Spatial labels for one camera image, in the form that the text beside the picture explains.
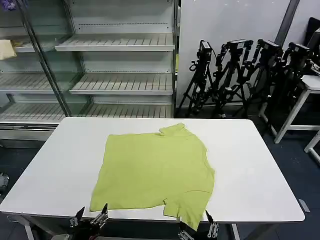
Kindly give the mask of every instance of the cloth on shelf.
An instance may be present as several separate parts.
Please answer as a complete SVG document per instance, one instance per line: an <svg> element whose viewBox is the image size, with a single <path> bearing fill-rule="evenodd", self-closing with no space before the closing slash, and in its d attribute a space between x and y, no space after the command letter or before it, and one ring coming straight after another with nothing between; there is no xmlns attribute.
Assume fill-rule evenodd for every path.
<svg viewBox="0 0 320 240"><path fill-rule="evenodd" d="M17 9L14 0L1 0L1 5L4 11L14 11Z"/></svg>
<svg viewBox="0 0 320 240"><path fill-rule="evenodd" d="M215 182L207 149L183 123L159 131L108 136L90 211L165 205L197 230Z"/></svg>
<svg viewBox="0 0 320 240"><path fill-rule="evenodd" d="M0 60L16 57L17 54L11 44L11 40L0 39Z"/></svg>

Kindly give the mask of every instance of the floor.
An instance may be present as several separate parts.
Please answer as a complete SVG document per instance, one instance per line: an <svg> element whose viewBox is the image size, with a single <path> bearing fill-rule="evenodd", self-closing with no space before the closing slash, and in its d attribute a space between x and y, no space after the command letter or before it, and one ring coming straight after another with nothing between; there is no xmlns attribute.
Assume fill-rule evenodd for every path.
<svg viewBox="0 0 320 240"><path fill-rule="evenodd" d="M257 118L252 118L256 127L261 134L264 133L265 125ZM305 212L305 221L301 223L280 224L279 227L272 231L264 240L318 240L319 239L319 223L320 223L320 167L315 163L312 157L304 153L303 149L312 139L315 132L297 132L286 134L280 144L274 144L273 137L268 133L264 134L263 139L270 149L280 170L290 185L297 199L304 200L310 210ZM32 158L37 154L37 149L13 149L0 147L0 172L5 172L10 176L9 189L17 181L20 174L24 171ZM133 227L138 237L147 237L141 235L138 223ZM162 225L166 232L176 233L176 229L170 231L169 225ZM238 230L241 239L246 237L255 226L252 224L238 224ZM120 232L124 232L119 225L111 227L113 231L119 228ZM155 233L156 230L152 226L142 226L142 229L150 229ZM113 237L117 237L117 233L112 233ZM166 237L162 239L176 238L176 236ZM0 213L0 240L26 240L27 236L24 228L16 222L11 222L6 215Z"/></svg>

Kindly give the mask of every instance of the black tripod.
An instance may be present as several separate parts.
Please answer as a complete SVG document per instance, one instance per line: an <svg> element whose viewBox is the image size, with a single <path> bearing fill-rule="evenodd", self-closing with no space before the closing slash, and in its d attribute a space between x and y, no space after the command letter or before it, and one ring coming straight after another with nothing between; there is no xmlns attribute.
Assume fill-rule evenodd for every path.
<svg viewBox="0 0 320 240"><path fill-rule="evenodd" d="M191 113L198 114L203 106L203 103L206 102L208 91L206 91L207 85L207 78L209 78L210 89L213 87L213 81L210 74L210 62L211 62L211 55L213 49L211 48L210 44L207 41L201 40L199 45L199 50L197 52L198 60L192 61L192 65L190 66L189 70L194 72L193 77L183 94L183 99L176 110L176 115L179 114L182 105L184 104L186 98L190 99L190 103L188 106L187 113L185 115L186 118L190 116Z"/></svg>
<svg viewBox="0 0 320 240"><path fill-rule="evenodd" d="M231 102L234 96L238 96L243 105L246 106L246 96L244 91L244 84L247 83L248 79L250 79L252 75L252 63L248 60L248 56L252 47L253 41L252 40L236 40L236 41L229 41L226 45L223 45L221 48L221 53L219 55L226 54L226 50L230 52L230 61L227 62L225 68L222 70L222 63L218 62L217 67L218 70L213 74L215 77L214 81L214 91L213 91L213 100L215 101L215 108L212 112L211 117L215 117L219 115L220 117L225 117L225 114L222 108L229 102ZM240 66L240 57L244 52L242 65ZM248 69L247 76L244 76L245 70ZM237 71L237 84L230 87L231 80L233 74ZM219 87L220 81L225 76L225 80L221 87Z"/></svg>
<svg viewBox="0 0 320 240"><path fill-rule="evenodd" d="M282 61L278 64L280 70L274 76L276 85L265 110L269 128L272 125L273 113L279 106L291 106L301 94L302 89L299 87L299 83L304 75L306 62L311 56L312 52L309 48L293 42L289 43Z"/></svg>
<svg viewBox="0 0 320 240"><path fill-rule="evenodd" d="M257 58L260 55L259 62L254 66ZM248 108L253 103L254 100L260 99L260 103L266 102L267 97L270 96L270 88L273 84L273 74L274 74L274 63L281 60L283 51L281 47L274 42L269 40L259 39L257 46L253 55L251 65L248 66L247 81L250 80L251 76L258 70L257 77L254 84L249 85L250 96L246 100L241 108L239 108L233 116L235 117L242 109L244 109L243 116L248 117Z"/></svg>

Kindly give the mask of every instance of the stool leg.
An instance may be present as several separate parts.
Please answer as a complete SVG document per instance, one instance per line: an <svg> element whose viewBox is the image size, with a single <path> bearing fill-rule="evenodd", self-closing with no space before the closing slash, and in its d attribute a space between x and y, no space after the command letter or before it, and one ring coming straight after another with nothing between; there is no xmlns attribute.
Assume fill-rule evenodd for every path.
<svg viewBox="0 0 320 240"><path fill-rule="evenodd" d="M280 143L281 139L284 137L284 135L287 132L288 128L290 127L291 123L293 122L293 120L297 116L299 110L301 109L301 107L303 106L305 101L307 100L307 97L309 96L309 94L310 94L310 90L308 90L308 89L304 89L303 90L303 92L301 93L298 101L294 105L294 107L291 110L289 116L287 117L287 119L285 120L284 124L282 125L280 131L276 135L275 140L274 140L275 144Z"/></svg>
<svg viewBox="0 0 320 240"><path fill-rule="evenodd" d="M312 138L312 140L308 143L304 151L308 153L310 149L314 148L314 146L319 142L319 140L320 140L320 131L318 131L314 136L314 138Z"/></svg>

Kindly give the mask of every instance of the shelf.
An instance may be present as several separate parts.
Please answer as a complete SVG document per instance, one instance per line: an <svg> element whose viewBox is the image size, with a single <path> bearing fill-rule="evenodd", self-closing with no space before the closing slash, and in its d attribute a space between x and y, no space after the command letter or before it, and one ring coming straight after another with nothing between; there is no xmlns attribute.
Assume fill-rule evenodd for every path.
<svg viewBox="0 0 320 240"><path fill-rule="evenodd" d="M170 34L94 34L74 35L55 46L59 52L68 51L173 51Z"/></svg>
<svg viewBox="0 0 320 240"><path fill-rule="evenodd" d="M172 95L172 74L86 73L70 90L79 95Z"/></svg>
<svg viewBox="0 0 320 240"><path fill-rule="evenodd" d="M171 105L92 104L80 117L171 118Z"/></svg>
<svg viewBox="0 0 320 240"><path fill-rule="evenodd" d="M39 43L44 52L55 50L55 46L59 44L62 36L51 35L51 36L40 36ZM21 36L14 37L11 39L12 45L16 53L34 53L34 47L31 44L29 37Z"/></svg>
<svg viewBox="0 0 320 240"><path fill-rule="evenodd" d="M7 94L53 94L44 73L1 73L0 92Z"/></svg>
<svg viewBox="0 0 320 240"><path fill-rule="evenodd" d="M0 112L0 123L58 124L64 117L58 103L14 103Z"/></svg>

